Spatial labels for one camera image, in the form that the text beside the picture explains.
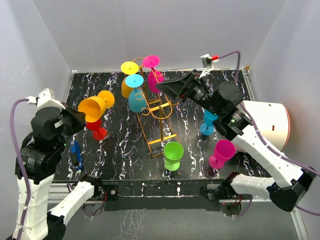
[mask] black marble tabletop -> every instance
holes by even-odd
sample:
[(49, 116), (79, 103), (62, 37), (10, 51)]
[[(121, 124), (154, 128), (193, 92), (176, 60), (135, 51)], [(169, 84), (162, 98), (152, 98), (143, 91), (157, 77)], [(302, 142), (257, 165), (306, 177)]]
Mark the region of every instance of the black marble tabletop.
[[(165, 79), (176, 79), (187, 71), (166, 71)], [(178, 135), (184, 148), (184, 155), (177, 171), (165, 169), (164, 156), (151, 158), (135, 113), (129, 110), (128, 99), (121, 94), (121, 83), (125, 75), (121, 72), (77, 73), (73, 75), (66, 103), (78, 108), (79, 103), (102, 90), (108, 90), (115, 97), (115, 104), (102, 116), (107, 137), (97, 141), (92, 131), (84, 129), (72, 138), (82, 148), (84, 169), (75, 169), (70, 160), (70, 144), (66, 146), (60, 164), (57, 165), (56, 181), (75, 181), (84, 174), (99, 176), (105, 181), (168, 181), (168, 180), (222, 180), (231, 172), (267, 177), (268, 173), (247, 153), (238, 152), (222, 169), (212, 169), (208, 158), (213, 154), (221, 136), (214, 132), (203, 136), (199, 127), (204, 122), (204, 109), (191, 100), (173, 108), (169, 119), (173, 131)], [(234, 81), (235, 71), (217, 70), (207, 76), (207, 85), (213, 90), (223, 81)], [(242, 72), (239, 72), (238, 85), (243, 98), (249, 100), (249, 93)], [(160, 137), (160, 122), (152, 116), (143, 116), (148, 139)], [(163, 121), (164, 136), (169, 133), (168, 122)], [(162, 151), (166, 142), (155, 145), (155, 153)]]

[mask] gold metal rack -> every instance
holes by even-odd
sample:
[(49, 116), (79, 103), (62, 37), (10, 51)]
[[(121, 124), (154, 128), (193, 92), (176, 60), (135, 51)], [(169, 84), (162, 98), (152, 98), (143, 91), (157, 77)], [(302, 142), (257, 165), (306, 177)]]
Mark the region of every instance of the gold metal rack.
[[(134, 59), (132, 62), (136, 62), (139, 59), (143, 60), (144, 58), (143, 57), (138, 57), (138, 58)], [(143, 65), (139, 65), (139, 70), (140, 70), (140, 74), (142, 75), (142, 77), (145, 78), (143, 67), (144, 67)], [(156, 75), (156, 73), (154, 72), (153, 69), (151, 69), (151, 71), (153, 72), (153, 74), (155, 76), (155, 79), (159, 83), (158, 77), (161, 77), (163, 75), (163, 73), (161, 73), (161, 75)], [(154, 158), (154, 157), (160, 156), (160, 155), (162, 155), (164, 153), (162, 152), (162, 153), (153, 155), (153, 151), (151, 149), (151, 145), (159, 143), (159, 142), (162, 142), (164, 140), (171, 139), (171, 138), (176, 138), (178, 140), (178, 142), (180, 143), (180, 140), (179, 140), (177, 134), (172, 129), (170, 121), (168, 121), (168, 118), (171, 116), (171, 114), (173, 112), (173, 107), (178, 105), (179, 102), (173, 104), (173, 103), (171, 103), (171, 100), (169, 100), (167, 98), (167, 96), (164, 96), (165, 102), (163, 102), (162, 99), (161, 99), (161, 96), (159, 94), (157, 94), (157, 98), (148, 99), (148, 90), (147, 90), (146, 81), (143, 81), (143, 90), (142, 90), (141, 87), (140, 87), (140, 90), (143, 93), (142, 97), (145, 99), (146, 104), (147, 104), (147, 107), (143, 108), (142, 110), (147, 110), (148, 113), (137, 113), (136, 116), (138, 118), (140, 127), (142, 129), (143, 137), (147, 142), (147, 146), (149, 148), (151, 157)], [(170, 108), (170, 113), (168, 115), (166, 115), (165, 110), (164, 110), (164, 108), (166, 108), (166, 107)], [(151, 140), (151, 141), (148, 140), (148, 138), (146, 136), (146, 133), (145, 133), (145, 130), (144, 130), (144, 126), (143, 126), (143, 124), (141, 122), (142, 116), (149, 116), (149, 115), (151, 115), (154, 119), (158, 119), (160, 121), (160, 135), (161, 135), (161, 138), (158, 138), (158, 139), (155, 139), (155, 140)], [(164, 136), (163, 120), (167, 120), (167, 125), (169, 126), (170, 133), (171, 133), (169, 136)]]

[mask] black table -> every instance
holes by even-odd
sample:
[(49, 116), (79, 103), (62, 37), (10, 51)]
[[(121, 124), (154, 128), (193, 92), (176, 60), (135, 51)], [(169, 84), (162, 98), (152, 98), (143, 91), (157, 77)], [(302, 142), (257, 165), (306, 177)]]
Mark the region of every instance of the black table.
[[(187, 71), (166, 71), (165, 79), (176, 79)], [(103, 127), (108, 134), (97, 141), (92, 132), (85, 129), (73, 136), (82, 148), (84, 169), (75, 169), (70, 160), (70, 145), (67, 145), (62, 160), (56, 168), (56, 182), (77, 181), (88, 173), (102, 178), (104, 184), (119, 186), (121, 196), (174, 196), (177, 186), (180, 195), (199, 195), (200, 186), (220, 183), (231, 172), (245, 175), (268, 177), (268, 173), (247, 153), (239, 152), (220, 169), (212, 169), (208, 158), (213, 154), (215, 144), (221, 136), (215, 132), (203, 136), (199, 127), (204, 122), (204, 109), (187, 100), (174, 107), (169, 119), (184, 148), (180, 168), (175, 172), (165, 169), (163, 155), (151, 158), (147, 143), (135, 113), (129, 110), (128, 99), (121, 94), (121, 83), (125, 75), (121, 72), (77, 73), (73, 75), (66, 103), (77, 109), (79, 103), (102, 90), (111, 91), (115, 104), (107, 109), (102, 117)], [(213, 90), (223, 81), (234, 81), (234, 70), (212, 71), (207, 76), (207, 85)], [(243, 98), (250, 100), (243, 73), (239, 72), (239, 87)], [(151, 140), (160, 137), (158, 120), (151, 116), (142, 117), (147, 137)]]

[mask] white enclosure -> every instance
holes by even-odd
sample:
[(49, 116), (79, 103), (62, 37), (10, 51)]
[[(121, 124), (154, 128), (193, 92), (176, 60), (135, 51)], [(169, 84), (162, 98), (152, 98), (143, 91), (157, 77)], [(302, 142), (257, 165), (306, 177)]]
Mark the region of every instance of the white enclosure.
[[(2, 0), (0, 20), (3, 238), (13, 233), (18, 210), (10, 108), (44, 88), (65, 101), (72, 70), (119, 71), (123, 62), (152, 54), (163, 70), (201, 68), (204, 54), (239, 50), (241, 67), (251, 66), (255, 98), (288, 110), (285, 154), (320, 170), (318, 0)], [(236, 57), (216, 66), (235, 68)], [(26, 103), (17, 109), (21, 144), (36, 110)], [(320, 212), (319, 183), (301, 206)], [(303, 214), (303, 219), (309, 238), (319, 239), (319, 218)]]
[[(284, 0), (33, 0), (72, 70), (118, 71), (158, 55), (160, 69), (201, 68), (200, 56), (242, 52), (251, 65)], [(217, 67), (235, 68), (226, 58)]]

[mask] robotic arm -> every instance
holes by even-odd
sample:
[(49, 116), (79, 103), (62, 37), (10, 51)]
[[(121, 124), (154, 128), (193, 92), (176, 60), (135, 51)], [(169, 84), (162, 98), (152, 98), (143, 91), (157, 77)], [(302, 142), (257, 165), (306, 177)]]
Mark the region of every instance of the robotic arm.
[(183, 78), (158, 83), (156, 87), (173, 100), (180, 99), (184, 102), (191, 99), (218, 116), (213, 121), (216, 130), (246, 150), (272, 176), (251, 177), (233, 172), (215, 190), (216, 193), (228, 198), (235, 194), (259, 196), (270, 199), (282, 210), (291, 212), (316, 175), (275, 155), (268, 146), (276, 148), (265, 138), (266, 145), (263, 144), (252, 121), (240, 110), (243, 97), (234, 82), (225, 81), (211, 92), (202, 76), (203, 74), (194, 70)]
[(38, 97), (30, 96), (28, 99), (29, 104), (35, 104), (39, 109), (31, 120), (32, 132), (23, 140), (20, 149), (31, 197), (25, 206), (28, 190), (17, 159), (18, 215), (15, 231), (8, 239), (61, 240), (66, 225), (76, 211), (88, 199), (101, 196), (102, 180), (85, 175), (60, 204), (47, 211), (56, 165), (69, 138), (84, 129), (85, 114), (55, 100), (48, 88)]

